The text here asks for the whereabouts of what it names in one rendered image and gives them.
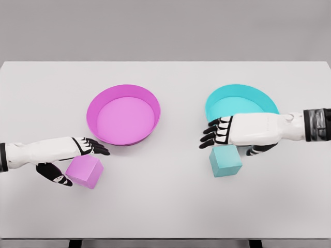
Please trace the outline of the pink round plate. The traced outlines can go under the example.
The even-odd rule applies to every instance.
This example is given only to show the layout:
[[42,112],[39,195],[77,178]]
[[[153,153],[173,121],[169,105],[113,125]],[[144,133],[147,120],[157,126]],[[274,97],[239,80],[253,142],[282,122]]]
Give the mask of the pink round plate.
[[156,96],[138,85],[116,85],[89,104],[86,122],[99,140],[115,146],[137,144],[156,128],[161,106]]

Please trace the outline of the pink cube block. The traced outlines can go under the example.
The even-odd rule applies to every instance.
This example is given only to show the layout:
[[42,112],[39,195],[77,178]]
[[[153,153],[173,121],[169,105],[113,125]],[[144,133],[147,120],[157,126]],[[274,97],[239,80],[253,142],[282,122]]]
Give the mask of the pink cube block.
[[68,166],[65,175],[73,183],[79,184],[89,189],[94,189],[104,166],[101,161],[90,155],[75,157]]

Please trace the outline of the cyan cube block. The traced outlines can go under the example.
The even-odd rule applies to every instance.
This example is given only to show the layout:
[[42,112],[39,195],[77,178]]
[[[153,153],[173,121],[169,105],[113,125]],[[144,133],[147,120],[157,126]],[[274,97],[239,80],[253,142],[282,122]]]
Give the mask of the cyan cube block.
[[240,155],[234,145],[213,147],[209,160],[214,177],[236,175],[242,167]]

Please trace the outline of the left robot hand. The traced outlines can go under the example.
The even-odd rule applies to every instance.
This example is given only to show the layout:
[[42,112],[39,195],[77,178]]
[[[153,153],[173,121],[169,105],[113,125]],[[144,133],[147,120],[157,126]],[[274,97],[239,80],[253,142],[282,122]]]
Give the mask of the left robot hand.
[[60,137],[28,144],[28,161],[36,165],[36,171],[48,180],[71,187],[67,178],[53,162],[71,160],[87,154],[109,156],[104,145],[87,137]]

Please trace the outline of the cyan round plate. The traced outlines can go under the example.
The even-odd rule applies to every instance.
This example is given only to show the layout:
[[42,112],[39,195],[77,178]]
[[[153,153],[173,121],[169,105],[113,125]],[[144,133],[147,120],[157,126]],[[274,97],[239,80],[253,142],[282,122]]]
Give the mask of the cyan round plate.
[[209,122],[235,114],[264,112],[279,114],[276,104],[267,94],[242,84],[217,88],[208,96],[205,103],[205,115]]

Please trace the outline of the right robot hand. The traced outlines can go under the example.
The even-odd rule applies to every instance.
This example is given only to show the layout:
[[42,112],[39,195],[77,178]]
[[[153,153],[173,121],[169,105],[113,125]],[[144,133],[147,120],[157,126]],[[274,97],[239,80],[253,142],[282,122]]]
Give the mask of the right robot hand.
[[200,149],[217,145],[262,146],[273,148],[281,140],[281,116],[248,113],[219,117],[208,123],[200,139]]

